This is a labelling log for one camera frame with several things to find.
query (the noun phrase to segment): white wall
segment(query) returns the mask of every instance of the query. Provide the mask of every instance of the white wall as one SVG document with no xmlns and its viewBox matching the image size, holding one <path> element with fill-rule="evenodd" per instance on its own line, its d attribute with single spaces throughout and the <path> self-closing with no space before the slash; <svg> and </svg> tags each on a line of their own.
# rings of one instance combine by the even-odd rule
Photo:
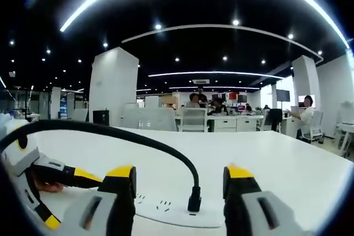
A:
<svg viewBox="0 0 354 236">
<path fill-rule="evenodd" d="M 321 110 L 324 111 L 323 130 L 334 136 L 340 104 L 354 101 L 354 86 L 347 56 L 341 56 L 317 68 L 321 92 Z"/>
<path fill-rule="evenodd" d="M 93 111 L 109 110 L 110 126 L 119 126 L 126 103 L 136 102 L 139 60 L 122 48 L 97 55 L 90 83 L 90 122 Z"/>
</svg>

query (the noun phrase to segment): person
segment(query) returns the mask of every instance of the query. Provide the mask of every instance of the person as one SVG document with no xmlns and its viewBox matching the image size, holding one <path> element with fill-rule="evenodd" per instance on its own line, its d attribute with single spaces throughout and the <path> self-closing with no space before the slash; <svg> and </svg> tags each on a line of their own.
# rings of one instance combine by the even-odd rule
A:
<svg viewBox="0 0 354 236">
<path fill-rule="evenodd" d="M 186 104 L 186 108 L 200 108 L 199 97 L 197 93 L 189 95 L 189 102 Z"/>
<path fill-rule="evenodd" d="M 199 100 L 199 105 L 201 108 L 206 108 L 208 104 L 208 99 L 206 96 L 203 94 L 203 87 L 198 88 L 198 100 Z"/>
<path fill-rule="evenodd" d="M 289 113 L 293 117 L 296 117 L 297 119 L 301 120 L 303 125 L 309 128 L 311 126 L 312 118 L 314 116 L 314 110 L 315 110 L 315 108 L 312 107 L 313 103 L 314 103 L 314 100 L 312 99 L 312 97 L 310 95 L 307 95 L 304 100 L 304 107 L 306 109 L 305 109 L 305 111 L 302 112 L 302 114 L 293 113 L 289 110 L 287 110 L 287 113 Z M 300 137 L 301 137 L 301 129 L 298 130 L 298 133 L 296 135 L 297 139 L 300 139 Z"/>
<path fill-rule="evenodd" d="M 221 113 L 221 112 L 225 112 L 226 115 L 228 115 L 228 111 L 225 105 L 222 104 L 222 99 L 217 98 L 213 101 L 213 105 L 215 106 L 215 109 L 211 112 L 208 112 L 208 116 L 211 116 L 212 114 L 215 113 Z"/>
</svg>

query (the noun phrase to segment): white pillar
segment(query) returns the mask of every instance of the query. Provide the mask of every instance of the white pillar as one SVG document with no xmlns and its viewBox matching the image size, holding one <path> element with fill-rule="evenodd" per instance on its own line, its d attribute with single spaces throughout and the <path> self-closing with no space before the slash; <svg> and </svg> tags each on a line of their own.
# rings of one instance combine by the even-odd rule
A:
<svg viewBox="0 0 354 236">
<path fill-rule="evenodd" d="M 298 96 L 314 95 L 316 100 L 316 109 L 320 109 L 320 84 L 315 61 L 303 55 L 293 61 L 293 67 L 296 94 Z"/>
<path fill-rule="evenodd" d="M 139 60 L 122 48 L 97 55 L 90 83 L 90 122 L 93 111 L 109 110 L 110 126 L 120 125 L 124 107 L 136 102 Z"/>
<path fill-rule="evenodd" d="M 277 100 L 277 84 L 272 85 L 272 105 L 273 109 L 278 108 L 278 100 Z"/>
<path fill-rule="evenodd" d="M 61 88 L 53 87 L 50 95 L 50 119 L 57 119 L 60 109 Z"/>
</svg>

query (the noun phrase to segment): seated person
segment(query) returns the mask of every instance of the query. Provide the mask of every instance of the seated person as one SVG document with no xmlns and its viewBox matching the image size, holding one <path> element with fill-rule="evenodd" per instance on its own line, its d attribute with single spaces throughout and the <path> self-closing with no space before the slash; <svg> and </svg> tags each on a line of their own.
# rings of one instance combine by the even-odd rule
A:
<svg viewBox="0 0 354 236">
<path fill-rule="evenodd" d="M 197 93 L 192 93 L 189 96 L 190 102 L 186 104 L 186 108 L 200 108 L 199 97 Z"/>
<path fill-rule="evenodd" d="M 289 113 L 293 117 L 296 117 L 297 119 L 301 120 L 303 125 L 309 128 L 312 124 L 312 118 L 314 116 L 314 110 L 315 110 L 315 108 L 312 107 L 313 103 L 314 103 L 314 100 L 312 99 L 312 97 L 307 95 L 304 100 L 304 107 L 306 108 L 306 110 L 303 111 L 302 114 L 293 113 L 289 110 L 287 110 L 287 113 Z M 301 129 L 298 130 L 298 133 L 296 135 L 297 139 L 299 139 L 300 137 L 301 137 Z"/>
<path fill-rule="evenodd" d="M 214 114 L 214 113 L 221 113 L 221 112 L 225 112 L 226 115 L 228 115 L 228 112 L 227 112 L 227 108 L 225 105 L 222 104 L 222 99 L 218 98 L 218 99 L 215 99 L 213 101 L 213 105 L 215 106 L 215 109 L 211 112 L 208 112 L 208 116 Z"/>
<path fill-rule="evenodd" d="M 246 111 L 249 113 L 252 112 L 252 107 L 248 103 L 246 103 Z"/>
</svg>

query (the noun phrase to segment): television screen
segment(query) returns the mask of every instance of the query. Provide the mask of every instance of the television screen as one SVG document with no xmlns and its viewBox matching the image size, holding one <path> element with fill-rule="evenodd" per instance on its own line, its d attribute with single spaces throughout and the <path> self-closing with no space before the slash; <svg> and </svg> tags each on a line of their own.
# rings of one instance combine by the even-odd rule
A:
<svg viewBox="0 0 354 236">
<path fill-rule="evenodd" d="M 237 96 L 237 102 L 242 103 L 242 102 L 247 102 L 247 95 L 238 95 Z"/>
<path fill-rule="evenodd" d="M 290 91 L 277 90 L 278 102 L 290 102 Z"/>
</svg>

